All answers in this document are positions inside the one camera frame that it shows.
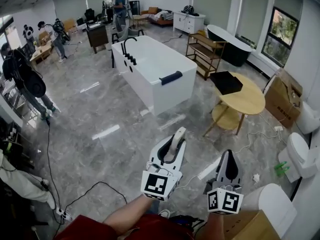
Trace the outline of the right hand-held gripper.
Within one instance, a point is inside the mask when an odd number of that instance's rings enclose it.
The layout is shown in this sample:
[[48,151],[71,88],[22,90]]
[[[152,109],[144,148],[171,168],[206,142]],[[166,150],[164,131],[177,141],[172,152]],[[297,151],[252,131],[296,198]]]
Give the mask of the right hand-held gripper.
[[213,214],[238,214],[244,199],[241,180],[243,169],[231,149],[223,152],[216,179],[206,182],[207,210]]

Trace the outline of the black tray box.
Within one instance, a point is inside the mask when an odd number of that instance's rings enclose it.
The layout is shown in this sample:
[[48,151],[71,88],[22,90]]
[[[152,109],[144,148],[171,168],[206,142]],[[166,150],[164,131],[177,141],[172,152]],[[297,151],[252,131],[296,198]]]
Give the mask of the black tray box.
[[209,77],[222,95],[240,92],[243,84],[228,71],[215,72]]

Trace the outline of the large cardboard box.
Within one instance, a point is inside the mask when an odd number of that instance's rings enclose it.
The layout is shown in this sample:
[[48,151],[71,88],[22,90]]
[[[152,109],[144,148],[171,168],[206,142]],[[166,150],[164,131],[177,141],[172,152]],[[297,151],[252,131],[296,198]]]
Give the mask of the large cardboard box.
[[302,109],[303,87],[283,68],[266,84],[265,108],[287,129],[297,120]]

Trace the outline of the person's blue trousers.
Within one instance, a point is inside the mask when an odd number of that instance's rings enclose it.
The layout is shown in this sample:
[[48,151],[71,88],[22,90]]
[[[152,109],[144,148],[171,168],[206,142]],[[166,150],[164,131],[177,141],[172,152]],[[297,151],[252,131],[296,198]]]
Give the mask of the person's blue trousers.
[[157,215],[159,213],[159,205],[160,205],[159,200],[152,199],[152,204],[149,207],[149,209],[145,212],[145,214]]

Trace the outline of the green plastic bottle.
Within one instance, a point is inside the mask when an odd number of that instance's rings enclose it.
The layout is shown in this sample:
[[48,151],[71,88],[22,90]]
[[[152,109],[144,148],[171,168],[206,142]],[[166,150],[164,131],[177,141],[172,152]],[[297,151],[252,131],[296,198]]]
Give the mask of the green plastic bottle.
[[278,177],[285,174],[286,171],[290,169],[287,161],[283,161],[274,166],[275,173]]

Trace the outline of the black waist pack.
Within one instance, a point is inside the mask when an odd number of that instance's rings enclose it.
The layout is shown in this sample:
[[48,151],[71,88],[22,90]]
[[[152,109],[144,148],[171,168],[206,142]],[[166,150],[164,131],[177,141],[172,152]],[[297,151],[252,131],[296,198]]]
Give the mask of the black waist pack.
[[207,224],[203,219],[198,217],[192,217],[190,215],[171,216],[169,220],[187,229],[187,232],[192,238],[192,240],[195,239],[195,236],[197,235],[199,230]]

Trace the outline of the round wooden table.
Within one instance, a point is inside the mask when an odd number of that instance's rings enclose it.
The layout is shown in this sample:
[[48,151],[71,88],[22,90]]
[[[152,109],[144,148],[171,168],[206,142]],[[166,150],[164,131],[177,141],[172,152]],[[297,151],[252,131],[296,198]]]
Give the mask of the round wooden table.
[[266,106],[265,96],[261,89],[248,77],[231,72],[242,84],[238,92],[223,95],[217,87],[214,88],[218,103],[211,111],[212,124],[203,134],[207,135],[215,126],[224,130],[236,129],[239,133],[245,116],[258,115]]

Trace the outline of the dark blue towel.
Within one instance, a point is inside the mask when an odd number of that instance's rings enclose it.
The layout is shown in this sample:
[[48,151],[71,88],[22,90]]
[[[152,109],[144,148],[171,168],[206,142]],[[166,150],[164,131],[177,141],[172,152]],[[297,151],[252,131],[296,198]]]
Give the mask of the dark blue towel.
[[161,85],[164,86],[166,84],[169,84],[183,76],[182,72],[176,71],[175,73],[172,73],[170,75],[167,75],[165,77],[160,77],[159,80],[161,81]]

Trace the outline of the wooden shelf cart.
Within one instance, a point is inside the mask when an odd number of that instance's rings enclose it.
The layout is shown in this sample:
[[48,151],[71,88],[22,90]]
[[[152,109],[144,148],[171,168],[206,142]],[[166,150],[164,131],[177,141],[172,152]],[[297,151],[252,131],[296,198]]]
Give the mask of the wooden shelf cart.
[[196,63],[197,73],[206,81],[218,71],[227,41],[213,41],[200,33],[189,34],[185,56]]

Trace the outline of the black bathtub faucet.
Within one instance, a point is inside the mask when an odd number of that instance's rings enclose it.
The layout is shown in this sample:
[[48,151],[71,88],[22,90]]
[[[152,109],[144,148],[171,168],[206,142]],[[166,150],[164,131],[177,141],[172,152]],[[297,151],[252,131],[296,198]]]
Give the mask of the black bathtub faucet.
[[128,41],[128,40],[134,40],[134,41],[136,41],[136,42],[137,42],[138,40],[137,40],[136,37],[128,37],[128,38],[122,43],[123,51],[124,51],[124,57],[127,58],[127,59],[129,59],[129,60],[133,63],[133,65],[136,66],[136,65],[137,65],[136,59],[135,59],[132,55],[130,55],[130,53],[127,51],[127,41]]

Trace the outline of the orange sofa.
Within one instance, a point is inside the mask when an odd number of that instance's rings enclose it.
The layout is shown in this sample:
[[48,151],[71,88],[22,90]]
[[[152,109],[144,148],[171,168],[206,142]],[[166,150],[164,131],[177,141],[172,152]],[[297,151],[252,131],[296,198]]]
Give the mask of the orange sofa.
[[160,27],[173,26],[174,23],[174,12],[171,10],[149,7],[147,10],[141,11],[140,14],[146,15],[150,23],[159,25]]

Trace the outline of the black framed window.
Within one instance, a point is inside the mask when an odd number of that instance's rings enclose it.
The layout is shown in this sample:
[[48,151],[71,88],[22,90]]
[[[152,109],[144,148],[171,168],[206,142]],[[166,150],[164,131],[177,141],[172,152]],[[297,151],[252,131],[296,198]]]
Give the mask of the black framed window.
[[274,6],[261,53],[283,68],[291,53],[299,20]]

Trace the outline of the black backpack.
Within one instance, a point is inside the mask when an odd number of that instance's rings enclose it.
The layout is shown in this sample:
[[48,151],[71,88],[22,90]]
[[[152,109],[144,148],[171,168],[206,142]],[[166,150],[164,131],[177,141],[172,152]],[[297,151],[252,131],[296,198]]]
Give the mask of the black backpack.
[[198,13],[195,13],[195,9],[192,5],[186,5],[181,12],[186,15],[199,16]]

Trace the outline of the black office chair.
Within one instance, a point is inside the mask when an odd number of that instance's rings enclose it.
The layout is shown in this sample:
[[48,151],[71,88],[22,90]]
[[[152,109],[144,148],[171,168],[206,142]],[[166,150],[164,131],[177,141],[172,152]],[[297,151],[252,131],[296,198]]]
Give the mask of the black office chair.
[[95,16],[95,11],[91,8],[85,11],[84,16],[86,18],[86,23],[88,24],[92,24],[97,21],[97,17]]

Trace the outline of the low wooden table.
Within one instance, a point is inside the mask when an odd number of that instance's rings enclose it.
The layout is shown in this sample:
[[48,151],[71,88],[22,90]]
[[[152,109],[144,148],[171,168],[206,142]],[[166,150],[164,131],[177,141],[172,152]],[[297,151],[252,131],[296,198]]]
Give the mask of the low wooden table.
[[52,53],[52,43],[48,42],[47,44],[43,45],[43,46],[39,46],[36,51],[33,53],[33,55],[30,58],[30,63],[32,65],[36,64],[36,61],[41,59],[42,61],[44,61],[45,58],[47,58],[48,56],[51,55]]

